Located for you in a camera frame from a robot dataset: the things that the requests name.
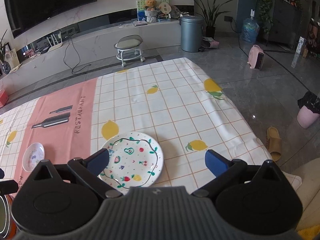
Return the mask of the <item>small white sticker dish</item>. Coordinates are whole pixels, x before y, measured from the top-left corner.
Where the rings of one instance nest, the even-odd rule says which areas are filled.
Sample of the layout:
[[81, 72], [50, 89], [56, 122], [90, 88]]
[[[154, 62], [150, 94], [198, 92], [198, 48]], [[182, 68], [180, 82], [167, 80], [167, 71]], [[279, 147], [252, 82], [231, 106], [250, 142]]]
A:
[[24, 152], [22, 159], [22, 167], [26, 172], [32, 172], [33, 169], [42, 161], [45, 157], [44, 146], [35, 142], [31, 144]]

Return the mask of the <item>white painted fruit plate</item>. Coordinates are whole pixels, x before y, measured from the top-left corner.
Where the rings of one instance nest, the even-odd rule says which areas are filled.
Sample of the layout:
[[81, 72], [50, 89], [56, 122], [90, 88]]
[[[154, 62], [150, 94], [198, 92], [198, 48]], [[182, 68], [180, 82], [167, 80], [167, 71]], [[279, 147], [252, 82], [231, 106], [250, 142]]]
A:
[[131, 187], [150, 187], [161, 175], [164, 156], [159, 143], [140, 132], [116, 135], [104, 143], [109, 163], [99, 178], [126, 194]]

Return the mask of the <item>green ceramic bowl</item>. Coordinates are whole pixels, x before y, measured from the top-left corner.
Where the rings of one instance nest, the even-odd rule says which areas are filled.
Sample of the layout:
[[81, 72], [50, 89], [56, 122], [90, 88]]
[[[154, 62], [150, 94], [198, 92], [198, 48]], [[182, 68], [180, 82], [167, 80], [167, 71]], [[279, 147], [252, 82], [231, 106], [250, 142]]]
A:
[[7, 220], [7, 211], [6, 211], [6, 204], [3, 198], [0, 200], [0, 232], [2, 233], [6, 226]]

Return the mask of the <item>yellow slipper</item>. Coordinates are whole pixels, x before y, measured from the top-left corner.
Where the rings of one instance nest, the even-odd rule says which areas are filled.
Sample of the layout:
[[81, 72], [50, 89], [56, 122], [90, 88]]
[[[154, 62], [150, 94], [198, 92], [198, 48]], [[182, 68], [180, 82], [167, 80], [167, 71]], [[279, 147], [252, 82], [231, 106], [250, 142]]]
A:
[[267, 150], [274, 161], [278, 161], [282, 154], [282, 140], [279, 132], [275, 127], [269, 127], [266, 132], [267, 135]]

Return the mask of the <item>lemon checkered tablecloth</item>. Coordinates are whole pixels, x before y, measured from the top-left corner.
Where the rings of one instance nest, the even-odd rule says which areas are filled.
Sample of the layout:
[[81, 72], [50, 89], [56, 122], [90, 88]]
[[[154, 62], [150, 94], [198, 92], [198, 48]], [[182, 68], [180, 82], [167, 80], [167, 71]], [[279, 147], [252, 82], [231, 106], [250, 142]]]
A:
[[222, 89], [195, 63], [179, 58], [107, 74], [28, 100], [1, 115], [1, 169], [22, 185], [25, 150], [44, 146], [45, 158], [63, 164], [87, 158], [112, 137], [153, 137], [163, 151], [158, 186], [192, 192], [213, 179], [204, 155], [260, 165], [271, 155]]

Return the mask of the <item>pink storage box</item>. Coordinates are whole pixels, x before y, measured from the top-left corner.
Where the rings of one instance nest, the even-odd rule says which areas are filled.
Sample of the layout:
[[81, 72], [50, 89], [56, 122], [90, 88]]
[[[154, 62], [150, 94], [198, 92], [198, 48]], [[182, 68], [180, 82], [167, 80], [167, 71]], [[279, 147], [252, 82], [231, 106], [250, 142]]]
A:
[[0, 90], [0, 107], [4, 107], [8, 101], [9, 97], [5, 91], [5, 89]]

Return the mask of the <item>pink bin with bag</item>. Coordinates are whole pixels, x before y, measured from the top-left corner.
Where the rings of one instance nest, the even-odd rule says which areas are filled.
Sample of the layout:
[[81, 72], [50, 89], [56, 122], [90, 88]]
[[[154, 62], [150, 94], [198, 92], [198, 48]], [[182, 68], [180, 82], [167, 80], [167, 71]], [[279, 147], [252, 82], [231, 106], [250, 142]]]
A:
[[319, 97], [308, 91], [301, 99], [297, 100], [297, 104], [299, 107], [297, 121], [302, 128], [307, 129], [319, 119]]

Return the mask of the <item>pink small heater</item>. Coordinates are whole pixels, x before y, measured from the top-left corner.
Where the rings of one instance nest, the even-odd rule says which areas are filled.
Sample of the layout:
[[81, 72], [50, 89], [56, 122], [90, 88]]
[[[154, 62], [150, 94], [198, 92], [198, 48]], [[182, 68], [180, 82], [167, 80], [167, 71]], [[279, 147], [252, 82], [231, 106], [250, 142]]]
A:
[[264, 62], [264, 56], [264, 51], [258, 45], [253, 45], [248, 55], [248, 64], [250, 68], [261, 70]]

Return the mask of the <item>blue vase with plant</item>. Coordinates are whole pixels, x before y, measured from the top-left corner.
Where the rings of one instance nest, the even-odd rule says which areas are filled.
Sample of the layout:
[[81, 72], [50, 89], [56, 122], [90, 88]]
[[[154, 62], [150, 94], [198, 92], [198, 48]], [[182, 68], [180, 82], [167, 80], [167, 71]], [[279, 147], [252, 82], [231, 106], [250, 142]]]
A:
[[3, 73], [8, 75], [11, 71], [11, 66], [10, 64], [5, 60], [5, 54], [6, 54], [6, 48], [5, 48], [5, 43], [3, 42], [3, 38], [5, 34], [7, 33], [8, 30], [6, 30], [1, 38], [0, 41], [0, 46], [1, 46], [1, 52], [0, 52], [0, 57], [1, 57], [1, 67], [3, 70]]

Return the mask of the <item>white wifi router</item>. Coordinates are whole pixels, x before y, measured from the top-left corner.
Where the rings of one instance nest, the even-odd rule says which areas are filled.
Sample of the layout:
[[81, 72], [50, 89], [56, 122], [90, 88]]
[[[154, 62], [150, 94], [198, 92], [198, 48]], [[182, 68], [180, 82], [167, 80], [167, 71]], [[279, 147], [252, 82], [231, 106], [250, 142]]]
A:
[[59, 32], [57, 35], [51, 34], [50, 36], [47, 36], [47, 41], [49, 43], [48, 52], [51, 52], [53, 50], [56, 50], [56, 49], [62, 47], [63, 41], [62, 41], [61, 32]]

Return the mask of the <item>white rolling stool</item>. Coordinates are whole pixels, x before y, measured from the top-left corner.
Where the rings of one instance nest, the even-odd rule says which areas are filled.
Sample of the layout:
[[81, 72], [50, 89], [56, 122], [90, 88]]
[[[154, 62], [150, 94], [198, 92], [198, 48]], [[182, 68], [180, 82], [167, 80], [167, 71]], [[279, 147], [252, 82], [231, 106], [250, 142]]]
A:
[[[121, 61], [122, 67], [125, 67], [128, 61], [135, 59], [140, 59], [141, 62], [145, 61], [141, 48], [142, 43], [143, 39], [139, 35], [129, 35], [114, 44], [114, 48], [117, 50], [116, 58]], [[125, 53], [133, 53], [133, 56], [125, 57]]]

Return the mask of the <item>blue water jug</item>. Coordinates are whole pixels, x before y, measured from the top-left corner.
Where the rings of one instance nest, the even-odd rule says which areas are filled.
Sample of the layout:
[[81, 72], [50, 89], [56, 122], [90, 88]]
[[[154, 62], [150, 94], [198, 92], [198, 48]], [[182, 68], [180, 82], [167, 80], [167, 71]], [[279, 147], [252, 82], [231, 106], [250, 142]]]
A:
[[244, 19], [241, 31], [241, 39], [250, 44], [255, 44], [260, 28], [254, 17], [255, 10], [251, 9], [250, 17]]

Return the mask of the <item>grey trash can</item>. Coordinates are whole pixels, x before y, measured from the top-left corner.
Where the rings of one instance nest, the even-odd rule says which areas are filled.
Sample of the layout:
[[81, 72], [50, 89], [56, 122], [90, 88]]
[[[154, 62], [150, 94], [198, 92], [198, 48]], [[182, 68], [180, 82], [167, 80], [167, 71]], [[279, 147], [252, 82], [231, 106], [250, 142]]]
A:
[[181, 49], [196, 53], [201, 48], [203, 18], [199, 15], [184, 15], [180, 19]]

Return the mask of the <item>potted floor plant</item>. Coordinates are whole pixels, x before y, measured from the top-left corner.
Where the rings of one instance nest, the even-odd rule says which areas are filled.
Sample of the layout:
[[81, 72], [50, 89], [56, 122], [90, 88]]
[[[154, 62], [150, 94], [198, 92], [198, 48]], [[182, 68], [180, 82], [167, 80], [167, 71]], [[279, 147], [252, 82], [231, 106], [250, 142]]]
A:
[[229, 10], [221, 10], [221, 7], [234, 0], [227, 0], [223, 3], [217, 4], [217, 0], [213, 0], [212, 3], [207, 0], [205, 4], [203, 0], [193, 0], [194, 3], [200, 8], [201, 16], [206, 24], [205, 37], [214, 38], [216, 31], [216, 21], [220, 15], [229, 13]]

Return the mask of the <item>teddy bear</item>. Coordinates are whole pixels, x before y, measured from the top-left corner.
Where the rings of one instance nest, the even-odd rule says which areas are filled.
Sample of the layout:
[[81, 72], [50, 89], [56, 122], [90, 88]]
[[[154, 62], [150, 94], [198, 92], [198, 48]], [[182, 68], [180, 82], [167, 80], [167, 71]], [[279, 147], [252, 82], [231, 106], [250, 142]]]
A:
[[156, 23], [157, 22], [157, 1], [156, 0], [146, 0], [144, 5], [144, 12], [146, 16], [146, 22]]

